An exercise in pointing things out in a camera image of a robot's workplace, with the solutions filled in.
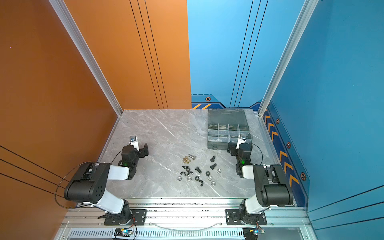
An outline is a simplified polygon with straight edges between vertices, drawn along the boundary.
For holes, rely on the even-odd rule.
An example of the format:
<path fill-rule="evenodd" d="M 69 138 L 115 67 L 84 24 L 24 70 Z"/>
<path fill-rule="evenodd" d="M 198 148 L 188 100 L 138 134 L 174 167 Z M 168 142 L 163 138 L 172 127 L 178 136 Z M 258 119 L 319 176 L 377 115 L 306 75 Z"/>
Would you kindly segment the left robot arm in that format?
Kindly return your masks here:
<path fill-rule="evenodd" d="M 64 191 L 67 201 L 96 207 L 105 212 L 100 219 L 119 225 L 132 224 L 134 214 L 128 201 L 118 198 L 106 190 L 107 181 L 132 180 L 137 172 L 140 158 L 149 155 L 149 148 L 129 144 L 122 149 L 122 159 L 117 165 L 111 163 L 82 163 Z"/>

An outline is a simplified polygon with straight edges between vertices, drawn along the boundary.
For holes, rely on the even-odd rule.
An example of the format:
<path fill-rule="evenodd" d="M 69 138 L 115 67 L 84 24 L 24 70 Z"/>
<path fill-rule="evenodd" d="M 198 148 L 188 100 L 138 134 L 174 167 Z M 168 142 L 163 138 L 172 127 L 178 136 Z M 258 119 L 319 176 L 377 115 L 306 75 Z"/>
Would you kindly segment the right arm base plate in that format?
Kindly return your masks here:
<path fill-rule="evenodd" d="M 235 225 L 266 226 L 268 224 L 265 213 L 243 214 L 240 212 L 239 209 L 226 209 L 225 214 L 226 214 L 226 223 L 229 226 L 235 226 Z"/>

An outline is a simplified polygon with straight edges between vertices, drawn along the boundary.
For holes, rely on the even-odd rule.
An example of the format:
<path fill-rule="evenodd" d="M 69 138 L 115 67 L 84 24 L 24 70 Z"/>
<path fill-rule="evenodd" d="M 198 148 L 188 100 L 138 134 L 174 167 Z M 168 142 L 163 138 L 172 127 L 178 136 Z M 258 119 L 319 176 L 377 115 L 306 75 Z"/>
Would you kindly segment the brass wing nut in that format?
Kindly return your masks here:
<path fill-rule="evenodd" d="M 188 158 L 188 156 L 185 156 L 184 158 L 183 158 L 183 163 L 185 163 L 185 164 L 189 164 L 191 162 L 191 160 Z"/>

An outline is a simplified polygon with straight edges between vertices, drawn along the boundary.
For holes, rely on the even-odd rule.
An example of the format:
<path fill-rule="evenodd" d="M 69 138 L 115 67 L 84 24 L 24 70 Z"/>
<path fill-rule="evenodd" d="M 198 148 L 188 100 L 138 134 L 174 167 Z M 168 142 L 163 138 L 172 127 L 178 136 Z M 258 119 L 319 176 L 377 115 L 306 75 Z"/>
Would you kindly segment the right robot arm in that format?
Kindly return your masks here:
<path fill-rule="evenodd" d="M 227 152 L 236 157 L 236 173 L 252 180 L 255 194 L 239 205 L 239 221 L 255 225 L 270 207 L 285 207 L 294 203 L 294 194 L 281 165 L 251 163 L 253 143 L 228 143 Z"/>

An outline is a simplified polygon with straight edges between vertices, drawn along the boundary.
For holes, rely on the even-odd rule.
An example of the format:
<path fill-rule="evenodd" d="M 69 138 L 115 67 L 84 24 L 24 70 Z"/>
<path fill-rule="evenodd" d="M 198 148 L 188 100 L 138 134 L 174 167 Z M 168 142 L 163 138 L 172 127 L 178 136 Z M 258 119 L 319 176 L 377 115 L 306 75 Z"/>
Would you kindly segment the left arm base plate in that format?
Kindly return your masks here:
<path fill-rule="evenodd" d="M 147 210 L 145 209 L 133 209 L 126 213 L 117 215 L 106 214 L 105 226 L 143 226 L 147 218 Z"/>

